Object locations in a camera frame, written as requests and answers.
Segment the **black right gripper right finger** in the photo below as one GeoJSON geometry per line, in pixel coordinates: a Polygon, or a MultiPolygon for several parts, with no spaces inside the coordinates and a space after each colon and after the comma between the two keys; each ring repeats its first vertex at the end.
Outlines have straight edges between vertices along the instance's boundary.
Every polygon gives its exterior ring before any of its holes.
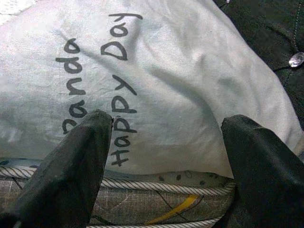
{"type": "Polygon", "coordinates": [[[257,228],[304,226],[304,164],[271,130],[244,115],[224,118],[238,193],[257,228]]]}

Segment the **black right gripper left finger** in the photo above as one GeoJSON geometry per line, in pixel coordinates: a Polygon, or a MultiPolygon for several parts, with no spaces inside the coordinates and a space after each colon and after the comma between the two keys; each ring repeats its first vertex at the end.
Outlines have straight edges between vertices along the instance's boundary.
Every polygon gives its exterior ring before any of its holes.
{"type": "Polygon", "coordinates": [[[112,125],[104,111],[87,114],[1,213],[1,227],[86,227],[103,179],[112,125]]]}

